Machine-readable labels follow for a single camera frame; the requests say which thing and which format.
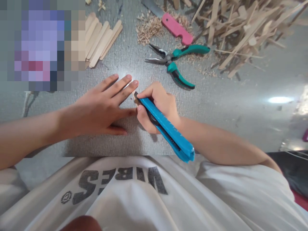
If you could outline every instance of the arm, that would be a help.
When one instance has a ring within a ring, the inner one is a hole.
[[[152,97],[156,107],[193,144],[205,158],[219,165],[268,166],[281,173],[278,165],[263,151],[240,137],[208,124],[180,117],[176,110],[175,97],[166,93],[159,82],[155,82],[138,95],[140,98]],[[149,120],[143,106],[138,106],[138,120],[150,133],[159,131]]]
[[[123,128],[111,124],[136,114],[135,108],[120,109],[119,105],[137,88],[138,81],[121,90],[132,77],[127,75],[113,84],[117,79],[117,74],[108,77],[58,111],[0,125],[0,170],[17,164],[38,148],[78,135],[127,135]]]

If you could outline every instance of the pink saw handle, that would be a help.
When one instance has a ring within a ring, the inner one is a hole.
[[[175,37],[181,36],[184,45],[188,46],[193,42],[193,36],[188,33],[170,14],[165,13],[161,22]]]

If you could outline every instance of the blue utility knife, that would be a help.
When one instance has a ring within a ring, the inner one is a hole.
[[[137,95],[138,93],[135,92],[134,97],[145,107],[151,122],[168,141],[175,154],[186,163],[190,160],[193,161],[195,158],[193,145],[182,136],[182,134],[170,123],[160,110],[158,110],[149,98],[139,99]]]

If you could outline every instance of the gray table surface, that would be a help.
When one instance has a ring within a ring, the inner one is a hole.
[[[287,48],[268,47],[266,58],[254,64],[264,68],[262,72],[249,65],[240,70],[241,80],[227,78],[226,74],[217,77],[204,76],[197,71],[198,64],[210,66],[213,60],[205,60],[194,65],[179,60],[178,67],[185,78],[196,84],[196,89],[186,91],[179,88],[163,65],[144,62],[156,54],[148,47],[137,43],[135,26],[141,12],[147,9],[137,0],[105,1],[106,11],[97,13],[100,22],[108,20],[111,27],[122,20],[123,31],[111,47],[107,56],[95,69],[87,69],[85,78],[75,82],[71,91],[58,91],[53,94],[40,92],[31,106],[29,116],[56,110],[73,103],[88,89],[113,73],[120,77],[131,74],[139,80],[141,92],[154,81],[162,83],[167,92],[176,96],[178,112],[202,123],[209,123],[236,133],[257,145],[264,151],[277,151],[286,134],[297,102],[307,81],[307,27],[294,27],[295,34],[282,41]],[[97,1],[86,6],[86,15],[97,12]],[[163,38],[153,38],[153,43],[172,51],[178,41],[171,34]],[[268,99],[275,96],[291,97],[288,104],[272,104]],[[1,121],[20,117],[24,93],[1,94]],[[129,97],[121,107],[134,107]],[[82,136],[49,147],[49,152],[63,156],[124,156],[124,155],[171,155],[171,147],[161,135],[148,134],[136,118],[123,119],[116,125],[127,129],[129,135]],[[297,128],[298,134],[303,128]]]

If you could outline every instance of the pile of popsicle sticks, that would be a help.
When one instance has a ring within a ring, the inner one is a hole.
[[[290,26],[308,25],[308,19],[298,19],[308,6],[308,0],[301,1],[202,0],[192,22],[197,19],[202,26],[199,36],[223,53],[217,64],[232,78],[245,63],[253,65],[252,58],[262,58],[263,44],[285,48],[278,40],[294,33]]]
[[[107,52],[122,31],[123,26],[119,20],[113,29],[110,29],[109,22],[104,24],[98,21],[95,13],[90,13],[85,23],[85,54],[86,68],[95,67],[99,60],[103,60]]]

